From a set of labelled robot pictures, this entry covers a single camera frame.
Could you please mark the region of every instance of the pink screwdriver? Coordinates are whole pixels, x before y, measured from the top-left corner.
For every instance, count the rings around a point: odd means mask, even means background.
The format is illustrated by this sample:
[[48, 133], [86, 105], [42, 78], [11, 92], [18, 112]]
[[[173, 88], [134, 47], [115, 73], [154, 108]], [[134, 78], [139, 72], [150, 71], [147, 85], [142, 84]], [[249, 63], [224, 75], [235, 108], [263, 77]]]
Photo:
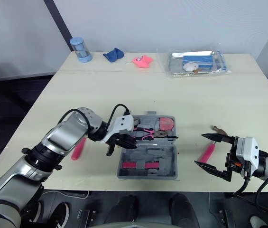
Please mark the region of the pink screwdriver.
[[214, 152], [215, 150], [215, 144], [216, 142], [214, 143], [211, 143], [208, 148], [206, 148], [204, 154], [202, 155], [202, 157], [199, 159], [200, 162], [202, 163], [207, 163], [210, 156], [212, 155], [212, 153]]
[[[223, 129], [220, 129], [220, 128], [216, 127], [216, 126], [213, 126], [212, 129], [214, 131], [216, 131], [218, 134], [223, 134], [223, 135], [226, 135], [226, 136], [228, 135]], [[204, 154], [199, 159], [200, 162], [202, 162], [202, 163], [207, 163], [208, 162], [210, 156], [212, 155], [212, 153], [215, 150], [215, 144], [216, 144], [216, 142], [213, 142], [208, 146], [208, 148], [206, 148]]]
[[72, 160], [77, 160], [80, 157], [80, 154], [83, 151], [86, 138], [82, 138], [78, 145], [76, 145], [74, 152], [71, 156]]

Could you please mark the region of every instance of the pink handle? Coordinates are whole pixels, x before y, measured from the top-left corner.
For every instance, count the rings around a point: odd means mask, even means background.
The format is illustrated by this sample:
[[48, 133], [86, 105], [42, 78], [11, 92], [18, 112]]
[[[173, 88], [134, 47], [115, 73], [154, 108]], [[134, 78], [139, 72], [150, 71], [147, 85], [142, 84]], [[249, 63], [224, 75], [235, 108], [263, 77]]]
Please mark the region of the pink handle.
[[206, 149], [206, 151], [204, 152], [203, 156], [199, 159], [199, 161], [202, 163], [207, 163], [214, 150], [215, 150], [215, 144], [212, 143]]
[[80, 157], [81, 152], [83, 151], [83, 147], [85, 144], [86, 138], [83, 138], [78, 145], [76, 145], [74, 152], [72, 154], [71, 159], [72, 160], [77, 160]]

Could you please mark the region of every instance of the person's foot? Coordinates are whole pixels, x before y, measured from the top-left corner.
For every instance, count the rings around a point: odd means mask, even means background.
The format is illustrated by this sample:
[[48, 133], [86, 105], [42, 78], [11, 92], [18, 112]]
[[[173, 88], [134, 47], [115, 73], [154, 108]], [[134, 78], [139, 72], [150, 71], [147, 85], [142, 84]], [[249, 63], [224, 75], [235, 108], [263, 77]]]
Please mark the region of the person's foot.
[[69, 206], [67, 203], [60, 203], [48, 220], [48, 227], [63, 228], [69, 218]]
[[170, 199], [169, 212], [172, 225], [182, 228], [199, 228], [195, 211], [185, 195], [177, 193]]
[[134, 222], [138, 215], [139, 203], [135, 196], [122, 197], [118, 204], [113, 206], [104, 223]]
[[250, 218], [250, 223], [253, 228], [260, 228], [262, 226], [267, 226], [267, 224], [258, 216], [252, 216]]

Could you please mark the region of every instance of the gray tool case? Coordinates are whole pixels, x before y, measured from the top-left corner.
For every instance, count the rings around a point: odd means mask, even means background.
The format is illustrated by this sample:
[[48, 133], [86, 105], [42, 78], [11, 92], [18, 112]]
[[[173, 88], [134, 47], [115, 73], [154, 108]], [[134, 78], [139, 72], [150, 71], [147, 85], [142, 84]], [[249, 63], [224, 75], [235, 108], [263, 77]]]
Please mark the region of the gray tool case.
[[[176, 136], [176, 122], [172, 116], [163, 115], [133, 115], [140, 123], [136, 127], [160, 130], [160, 118], [171, 118], [174, 121], [168, 136]], [[141, 137], [146, 132], [133, 132], [132, 136]], [[120, 179], [156, 179], [174, 180], [177, 178], [177, 152], [173, 144], [175, 138], [154, 138], [154, 140], [137, 141], [136, 149], [122, 149], [117, 177]], [[122, 168], [124, 162], [135, 162], [136, 168]], [[159, 168], [146, 169], [146, 163], [159, 162]]]

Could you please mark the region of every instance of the white table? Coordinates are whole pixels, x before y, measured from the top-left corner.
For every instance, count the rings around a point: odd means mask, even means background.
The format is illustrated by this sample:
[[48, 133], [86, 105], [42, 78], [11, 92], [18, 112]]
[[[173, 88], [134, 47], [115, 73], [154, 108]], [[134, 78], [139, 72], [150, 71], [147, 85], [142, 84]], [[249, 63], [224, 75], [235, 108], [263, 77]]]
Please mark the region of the white table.
[[[80, 159], [71, 156], [63, 168], [44, 182], [47, 189], [126, 191], [235, 191], [243, 183], [234, 173], [232, 182], [212, 176], [193, 161], [204, 152], [209, 140], [203, 133], [217, 125], [232, 136], [254, 136], [268, 152], [268, 80], [253, 57], [225, 55], [232, 73], [214, 77], [169, 79], [162, 73], [155, 54], [149, 69], [131, 61], [141, 53], [126, 53], [109, 63], [93, 52], [90, 63], [80, 63], [71, 53], [48, 83], [10, 142], [0, 155], [0, 176], [21, 156], [23, 147], [32, 148], [54, 127], [62, 114], [76, 107], [89, 107], [105, 121], [117, 103], [127, 105], [132, 114], [155, 110], [176, 118], [178, 178], [176, 180], [121, 180], [116, 176], [121, 149], [107, 157], [107, 145], [87, 140]], [[230, 144], [218, 143], [209, 163], [224, 169]], [[255, 191], [262, 181], [252, 178], [247, 191]]]

